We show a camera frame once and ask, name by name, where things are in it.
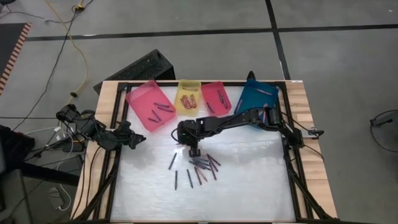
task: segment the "wooden board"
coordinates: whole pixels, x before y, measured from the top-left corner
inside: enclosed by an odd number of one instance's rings
[[[218,80],[203,80],[206,82],[215,82]],[[289,96],[290,109],[292,110],[293,119],[298,121],[300,124],[304,125],[306,128],[313,127],[313,119],[311,116],[310,106],[307,99],[307,94],[305,92],[304,84],[302,81],[294,81],[294,80],[260,80],[261,82],[286,82],[287,93]],[[142,81],[129,81],[130,83],[142,83]],[[158,81],[158,82],[178,82],[178,81]],[[244,82],[244,80],[225,80],[224,82]],[[116,99],[116,91],[118,88],[118,81],[105,81],[102,86],[101,94],[99,96],[98,105],[96,109],[95,118],[98,121],[101,121],[105,125],[109,127],[111,123],[114,101]],[[283,98],[279,98],[281,104],[283,105]],[[124,103],[120,103],[119,113],[118,113],[118,121],[121,119],[121,113]],[[320,152],[320,147],[317,140],[306,139],[305,144],[310,147],[316,149]],[[103,158],[104,158],[104,150],[99,150],[97,153],[93,169],[91,171],[91,187],[88,191],[88,176],[90,173],[90,165],[93,161],[93,156],[98,146],[95,142],[90,142],[87,147],[86,152],[86,161],[87,164],[82,172],[85,172],[85,187],[82,191],[83,187],[83,175],[80,176],[80,182],[77,188],[75,201],[73,204],[73,211],[76,210],[76,216],[78,216],[86,207],[87,195],[88,202],[92,199],[95,193],[98,190],[98,184],[100,182],[100,175],[103,166]],[[309,149],[302,148],[301,149],[301,158],[303,162],[303,168],[305,173],[305,178],[307,180],[307,187],[309,191],[312,193],[317,202],[323,207],[323,209],[331,216],[336,217],[335,205],[333,203],[333,198],[331,196],[330,187],[328,183],[328,178],[326,176],[325,166],[323,165],[322,159],[312,152]],[[81,202],[78,206],[80,195],[82,194]],[[100,218],[105,217],[106,204],[108,202],[109,191],[103,195],[103,200],[101,203],[101,210],[99,213]],[[303,196],[299,189],[297,189],[297,195],[300,205],[300,212],[303,217],[306,217],[305,213],[305,205],[303,202]]]

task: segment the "black frame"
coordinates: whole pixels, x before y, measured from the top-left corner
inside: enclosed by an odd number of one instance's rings
[[[118,111],[119,111],[119,106],[120,106],[120,102],[121,102],[121,95],[122,95],[122,91],[126,90],[126,93],[129,93],[131,91],[131,88],[134,86],[140,86],[141,84],[143,84],[144,82],[137,82],[137,83],[119,83],[118,84],[118,89],[117,89],[117,93],[116,93],[116,99],[115,99],[115,103],[114,103],[114,109],[113,109],[113,114],[112,114],[112,118],[111,118],[111,126],[110,128],[113,129],[116,127],[116,120],[118,117]],[[209,84],[212,82],[202,82],[201,84]],[[286,83],[285,82],[263,82],[269,85],[273,85],[279,88],[280,91],[282,91],[282,96],[284,99],[284,106],[285,106],[285,110],[286,110],[286,114],[288,117],[288,124],[292,127],[294,127],[294,122],[292,119],[292,112],[290,110],[290,104],[289,104],[289,97],[287,96],[287,88],[286,88]],[[178,81],[174,81],[174,82],[158,82],[157,83],[158,86],[177,86],[178,85]],[[223,82],[224,86],[244,86],[246,84],[246,82]],[[280,101],[279,101],[279,97],[277,99],[277,105],[280,111],[280,115],[282,117],[282,112],[280,110]],[[128,111],[128,104],[126,102],[124,102],[124,106],[123,106],[123,113],[122,113],[122,117],[121,119],[126,119],[127,118],[127,111]],[[290,154],[289,154],[289,150],[290,147],[288,145],[286,145],[285,141],[283,141],[282,139],[282,144],[283,144],[283,148],[284,148],[284,156],[285,159],[290,160]],[[307,184],[305,181],[305,175],[304,175],[304,169],[303,169],[303,164],[302,164],[302,160],[300,157],[300,151],[298,149],[293,149],[293,154],[295,156],[295,160],[296,160],[296,164],[297,164],[297,170],[298,170],[298,174],[299,174],[299,178],[300,181],[304,184],[305,188],[307,188]],[[106,173],[108,172],[108,167],[109,167],[109,160],[110,160],[110,155],[111,152],[107,151],[105,153],[105,157],[104,157],[104,162],[103,162],[103,169],[101,171],[101,178],[99,180],[99,186],[102,186],[104,184],[105,178],[106,178]],[[117,166],[119,165],[120,162],[120,155],[121,155],[121,148],[116,150],[116,155],[114,158],[114,164],[116,164]],[[116,187],[116,179],[117,176],[112,180],[110,187],[109,187],[109,196],[108,196],[108,202],[106,204],[106,214],[105,214],[105,220],[110,220],[111,218],[111,211],[112,211],[112,206],[113,206],[113,198],[114,198],[114,189]],[[301,219],[301,213],[300,213],[300,205],[299,205],[299,199],[297,196],[297,191],[295,188],[295,183],[293,181],[293,179],[289,176],[289,186],[290,186],[290,193],[292,194],[292,203],[293,203],[293,209],[294,209],[294,213],[295,213],[295,219]],[[305,202],[305,209],[307,212],[307,218],[313,218],[312,215],[312,208],[308,202],[308,200],[304,197],[304,202]],[[100,214],[100,207],[101,207],[101,201],[99,201],[96,205],[96,207],[94,208],[94,214],[93,214],[93,220],[97,220],[99,219],[99,214]]]

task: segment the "floor tile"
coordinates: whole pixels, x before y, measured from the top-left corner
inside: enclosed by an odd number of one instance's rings
[[[395,0],[273,0],[278,27],[396,24]]]
[[[397,108],[398,30],[282,34],[292,79],[304,80],[338,216],[342,220],[398,220],[398,154],[373,141],[369,120]],[[391,127],[377,130],[378,137]]]
[[[28,114],[44,91],[61,44],[62,41],[25,43],[0,97],[0,106],[6,108],[0,116]],[[177,79],[241,80],[250,70],[258,79],[283,78],[272,34],[77,40],[76,44],[86,55],[90,73],[80,96],[73,101],[81,111],[95,110],[95,84],[154,49],[159,49],[174,65]],[[68,42],[47,93],[31,116],[55,116],[84,76],[83,60]]]
[[[64,21],[72,18],[71,8],[78,2],[51,1]],[[57,20],[42,0],[21,0],[9,7],[13,11]],[[61,24],[21,14],[8,15],[1,22],[33,22],[31,37],[65,34]],[[113,34],[270,26],[266,4],[261,0],[95,0],[73,23],[71,33]]]

